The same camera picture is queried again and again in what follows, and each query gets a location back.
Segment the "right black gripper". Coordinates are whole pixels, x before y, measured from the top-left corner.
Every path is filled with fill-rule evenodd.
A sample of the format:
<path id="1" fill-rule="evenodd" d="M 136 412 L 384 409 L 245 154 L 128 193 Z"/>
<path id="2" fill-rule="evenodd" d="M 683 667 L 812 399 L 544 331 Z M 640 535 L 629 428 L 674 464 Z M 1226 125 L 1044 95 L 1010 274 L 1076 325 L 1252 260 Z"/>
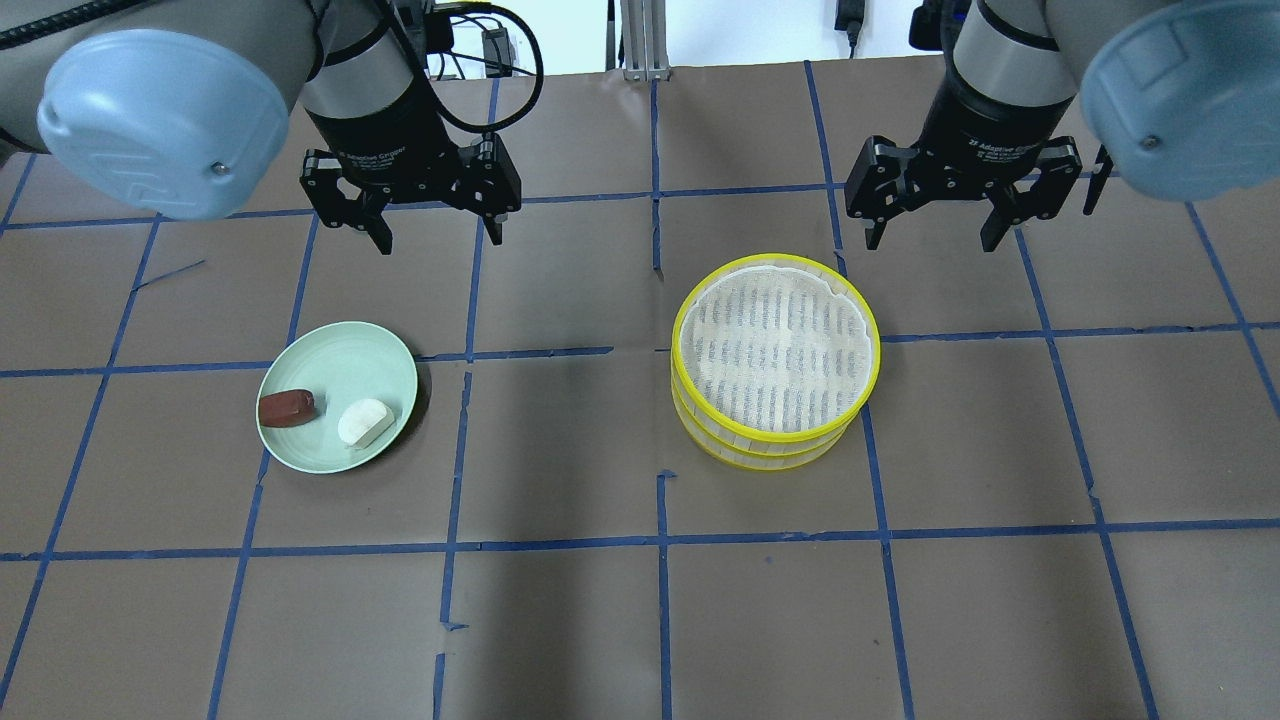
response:
<path id="1" fill-rule="evenodd" d="M 1019 219 L 1056 217 L 1082 170 L 1074 138 L 1055 135 L 1068 106 L 1000 102 L 946 76 L 918 138 L 900 146 L 873 135 L 850 172 L 845 211 L 864 222 L 867 250 L 881 246 L 890 220 L 929 202 L 989 200 L 984 252 Z"/>

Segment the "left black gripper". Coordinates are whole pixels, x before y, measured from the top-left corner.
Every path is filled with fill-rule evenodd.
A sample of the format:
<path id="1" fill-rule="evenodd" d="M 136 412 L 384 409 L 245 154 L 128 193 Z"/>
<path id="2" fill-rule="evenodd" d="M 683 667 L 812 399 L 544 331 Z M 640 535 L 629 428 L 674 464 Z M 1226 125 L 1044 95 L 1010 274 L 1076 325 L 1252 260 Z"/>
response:
<path id="1" fill-rule="evenodd" d="M 493 132 L 468 146 L 454 143 L 439 106 L 421 78 L 384 108 L 351 118 L 306 102 L 326 150 L 308 152 L 300 183 L 321 222 L 360 223 L 379 254 L 390 256 L 387 205 L 435 201 L 483 217 L 492 245 L 503 245 L 507 213 L 524 204 L 515 163 Z"/>

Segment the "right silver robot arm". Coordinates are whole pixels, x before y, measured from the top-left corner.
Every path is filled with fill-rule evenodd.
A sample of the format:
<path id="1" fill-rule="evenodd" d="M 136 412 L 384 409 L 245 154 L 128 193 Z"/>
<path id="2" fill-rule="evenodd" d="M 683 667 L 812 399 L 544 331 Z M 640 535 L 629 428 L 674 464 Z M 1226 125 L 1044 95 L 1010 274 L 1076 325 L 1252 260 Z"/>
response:
<path id="1" fill-rule="evenodd" d="M 1166 201 L 1277 178 L 1275 1 L 923 1 L 911 22 L 943 78 L 916 141 L 869 137 L 845 183 L 870 250 L 931 202 L 989 202 L 988 252 L 1055 218 L 1084 169 L 1071 105 L 1100 143 L 1085 214 L 1112 173 Z"/>

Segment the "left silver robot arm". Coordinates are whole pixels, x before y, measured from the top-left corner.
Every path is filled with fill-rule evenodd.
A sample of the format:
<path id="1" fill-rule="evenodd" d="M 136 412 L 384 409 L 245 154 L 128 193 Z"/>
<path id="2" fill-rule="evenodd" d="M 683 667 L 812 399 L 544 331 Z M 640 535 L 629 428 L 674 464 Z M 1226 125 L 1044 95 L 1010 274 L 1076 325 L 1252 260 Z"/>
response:
<path id="1" fill-rule="evenodd" d="M 500 136 L 452 114 L 425 68 L 490 3 L 5 1 L 3 156 L 49 155 L 110 199 L 174 220 L 239 211 L 301 108 L 323 146 L 300 186 L 319 220 L 388 255 L 384 210 L 443 202 L 493 243 L 521 209 Z"/>

